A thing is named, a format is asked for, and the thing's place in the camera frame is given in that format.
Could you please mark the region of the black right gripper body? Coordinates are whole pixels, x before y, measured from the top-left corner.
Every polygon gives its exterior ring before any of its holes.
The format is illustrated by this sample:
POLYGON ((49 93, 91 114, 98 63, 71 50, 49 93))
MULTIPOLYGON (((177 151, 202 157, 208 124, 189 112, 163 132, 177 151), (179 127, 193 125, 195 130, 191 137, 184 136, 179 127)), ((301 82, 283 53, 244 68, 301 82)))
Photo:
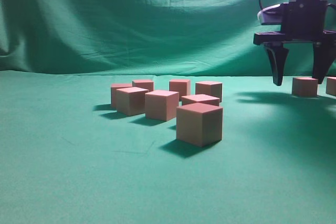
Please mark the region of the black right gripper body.
POLYGON ((255 33, 253 44, 335 41, 335 31, 324 28, 327 8, 335 5, 327 0, 281 4, 284 12, 280 30, 255 33))

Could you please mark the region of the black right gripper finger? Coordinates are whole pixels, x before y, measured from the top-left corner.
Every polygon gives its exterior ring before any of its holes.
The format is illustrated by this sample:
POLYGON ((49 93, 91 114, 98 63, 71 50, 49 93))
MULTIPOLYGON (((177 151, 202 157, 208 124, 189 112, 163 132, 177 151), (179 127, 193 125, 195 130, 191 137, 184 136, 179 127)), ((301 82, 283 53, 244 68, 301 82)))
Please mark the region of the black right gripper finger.
POLYGON ((289 49, 285 48, 282 43, 266 43, 264 49, 270 62, 273 83, 281 86, 289 49))
POLYGON ((320 42, 313 44, 312 77, 321 84, 335 61, 335 43, 320 42))

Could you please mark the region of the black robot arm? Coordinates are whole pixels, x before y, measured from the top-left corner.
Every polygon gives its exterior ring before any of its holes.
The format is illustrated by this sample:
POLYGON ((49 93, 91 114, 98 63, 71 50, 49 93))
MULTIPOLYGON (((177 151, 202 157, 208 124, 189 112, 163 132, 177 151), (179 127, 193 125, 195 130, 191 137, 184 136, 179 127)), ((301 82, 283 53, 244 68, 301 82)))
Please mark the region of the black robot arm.
POLYGON ((335 31, 324 28, 327 8, 335 8, 328 0, 288 0, 262 8, 257 14, 261 25, 280 25, 280 31, 255 33, 253 43, 263 45, 267 53, 273 83, 282 84, 289 50, 287 43, 311 43, 313 46, 312 77, 322 83, 335 61, 335 31))

